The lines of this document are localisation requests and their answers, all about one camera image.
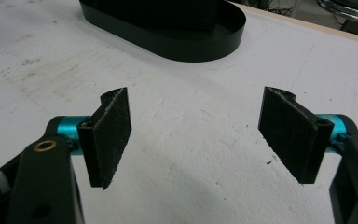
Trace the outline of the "black round stool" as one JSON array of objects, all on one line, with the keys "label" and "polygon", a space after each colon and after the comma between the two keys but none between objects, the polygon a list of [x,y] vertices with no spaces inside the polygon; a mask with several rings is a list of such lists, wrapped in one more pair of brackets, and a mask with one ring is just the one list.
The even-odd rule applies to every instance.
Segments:
[{"label": "black round stool", "polygon": [[358,22],[358,0],[316,0],[317,4],[324,10],[345,18],[346,20]]}]

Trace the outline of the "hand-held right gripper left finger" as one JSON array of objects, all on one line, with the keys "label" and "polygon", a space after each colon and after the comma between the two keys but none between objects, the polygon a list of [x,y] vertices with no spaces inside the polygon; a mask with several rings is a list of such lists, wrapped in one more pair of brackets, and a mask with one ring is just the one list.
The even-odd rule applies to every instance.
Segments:
[{"label": "hand-held right gripper left finger", "polygon": [[131,113],[127,88],[108,91],[91,116],[62,117],[57,135],[65,136],[71,150],[85,159],[93,188],[107,189],[131,135]]}]

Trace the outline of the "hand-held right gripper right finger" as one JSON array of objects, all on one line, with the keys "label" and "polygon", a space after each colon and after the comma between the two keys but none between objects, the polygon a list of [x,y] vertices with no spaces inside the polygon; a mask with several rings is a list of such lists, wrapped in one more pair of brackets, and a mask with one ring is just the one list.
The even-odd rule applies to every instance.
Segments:
[{"label": "hand-held right gripper right finger", "polygon": [[258,130],[296,181],[312,184],[325,151],[342,152],[352,122],[342,114],[314,114],[291,92],[266,87]]}]

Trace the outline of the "black oval tray stand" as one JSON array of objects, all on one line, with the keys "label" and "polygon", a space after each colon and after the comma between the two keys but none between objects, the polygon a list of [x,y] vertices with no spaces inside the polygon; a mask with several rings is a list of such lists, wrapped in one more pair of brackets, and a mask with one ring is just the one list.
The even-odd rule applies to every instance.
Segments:
[{"label": "black oval tray stand", "polygon": [[95,0],[79,0],[89,23],[163,58],[202,63],[228,56],[240,45],[246,23],[244,12],[219,0],[215,27],[211,31],[153,28],[122,21],[98,9]]}]

